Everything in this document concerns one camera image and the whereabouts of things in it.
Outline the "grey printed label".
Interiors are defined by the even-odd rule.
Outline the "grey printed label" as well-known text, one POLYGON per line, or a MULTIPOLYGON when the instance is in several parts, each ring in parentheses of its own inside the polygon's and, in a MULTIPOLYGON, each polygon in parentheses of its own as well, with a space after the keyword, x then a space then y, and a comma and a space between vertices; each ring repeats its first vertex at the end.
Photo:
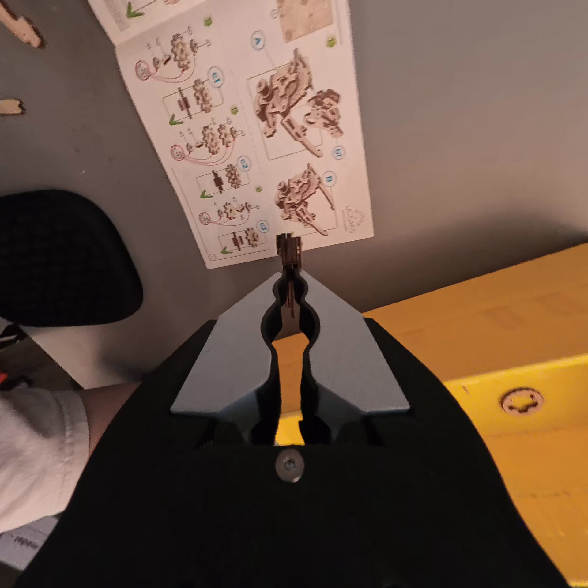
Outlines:
POLYGON ((58 520, 59 516, 48 516, 1 533, 1 563, 18 571, 25 570, 58 520))

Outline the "person's left forearm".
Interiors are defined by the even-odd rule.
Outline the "person's left forearm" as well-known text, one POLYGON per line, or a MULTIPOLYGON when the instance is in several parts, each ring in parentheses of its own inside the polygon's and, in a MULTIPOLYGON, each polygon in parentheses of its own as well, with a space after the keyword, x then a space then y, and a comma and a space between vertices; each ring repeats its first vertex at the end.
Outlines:
POLYGON ((1 532, 65 510, 100 438, 139 386, 1 392, 1 532))

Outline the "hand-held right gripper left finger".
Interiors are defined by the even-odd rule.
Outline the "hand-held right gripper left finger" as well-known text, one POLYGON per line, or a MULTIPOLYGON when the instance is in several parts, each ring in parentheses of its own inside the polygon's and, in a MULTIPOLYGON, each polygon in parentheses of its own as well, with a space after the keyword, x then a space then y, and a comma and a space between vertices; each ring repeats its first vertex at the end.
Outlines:
POLYGON ((171 413, 231 423, 246 442, 274 445, 282 399, 273 342, 281 329, 275 273, 218 317, 171 413))

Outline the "round wooden gear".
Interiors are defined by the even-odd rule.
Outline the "round wooden gear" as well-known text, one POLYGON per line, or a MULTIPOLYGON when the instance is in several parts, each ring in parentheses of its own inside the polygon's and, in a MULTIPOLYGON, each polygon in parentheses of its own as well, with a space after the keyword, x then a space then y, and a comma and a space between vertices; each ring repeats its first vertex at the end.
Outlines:
POLYGON ((509 390, 501 398, 502 410, 512 416, 530 416, 545 405, 543 395, 531 387, 518 387, 509 390))

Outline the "folded paper instruction booklet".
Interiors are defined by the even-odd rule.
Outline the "folded paper instruction booklet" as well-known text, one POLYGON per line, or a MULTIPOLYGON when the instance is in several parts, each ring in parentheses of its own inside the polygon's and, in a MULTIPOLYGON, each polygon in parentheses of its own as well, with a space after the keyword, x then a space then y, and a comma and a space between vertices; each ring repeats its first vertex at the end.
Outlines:
POLYGON ((348 1, 89 1, 206 267, 374 235, 348 1))

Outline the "yellow box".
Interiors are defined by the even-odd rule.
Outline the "yellow box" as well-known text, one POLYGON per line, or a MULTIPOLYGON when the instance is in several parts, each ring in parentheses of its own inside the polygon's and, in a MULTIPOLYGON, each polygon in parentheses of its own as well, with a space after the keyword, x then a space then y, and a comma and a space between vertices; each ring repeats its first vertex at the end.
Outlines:
POLYGON ((450 390, 520 514, 587 587, 587 244, 366 312, 450 390), (506 414, 511 389, 545 405, 506 414))

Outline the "wooden model frame with leg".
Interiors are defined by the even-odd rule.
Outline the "wooden model frame with leg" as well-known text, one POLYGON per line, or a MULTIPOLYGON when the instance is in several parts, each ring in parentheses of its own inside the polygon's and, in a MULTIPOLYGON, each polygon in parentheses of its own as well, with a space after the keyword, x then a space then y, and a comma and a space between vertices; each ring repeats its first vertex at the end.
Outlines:
POLYGON ((5 1, 1 1, 1 24, 21 42, 33 48, 43 47, 43 39, 38 30, 25 17, 7 7, 5 1))

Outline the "small dark wooden model part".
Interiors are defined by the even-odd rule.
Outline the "small dark wooden model part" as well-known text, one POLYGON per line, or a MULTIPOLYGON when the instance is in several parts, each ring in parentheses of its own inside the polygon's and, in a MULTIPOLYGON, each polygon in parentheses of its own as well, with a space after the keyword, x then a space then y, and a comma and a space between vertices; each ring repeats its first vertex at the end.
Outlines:
POLYGON ((276 252, 282 261, 283 270, 288 278, 288 292, 286 307, 290 311, 290 317, 295 317, 296 302, 296 281, 302 264, 302 239, 295 237, 292 233, 280 233, 276 235, 276 252))

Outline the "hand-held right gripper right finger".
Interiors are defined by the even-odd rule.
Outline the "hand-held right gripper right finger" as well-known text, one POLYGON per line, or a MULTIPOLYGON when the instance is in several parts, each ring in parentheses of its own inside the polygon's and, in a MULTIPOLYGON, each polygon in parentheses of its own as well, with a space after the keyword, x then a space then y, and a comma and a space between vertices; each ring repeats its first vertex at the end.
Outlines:
POLYGON ((299 271, 299 326, 308 339, 299 422, 306 445, 333 442, 348 423, 410 410, 362 314, 304 270, 299 271))

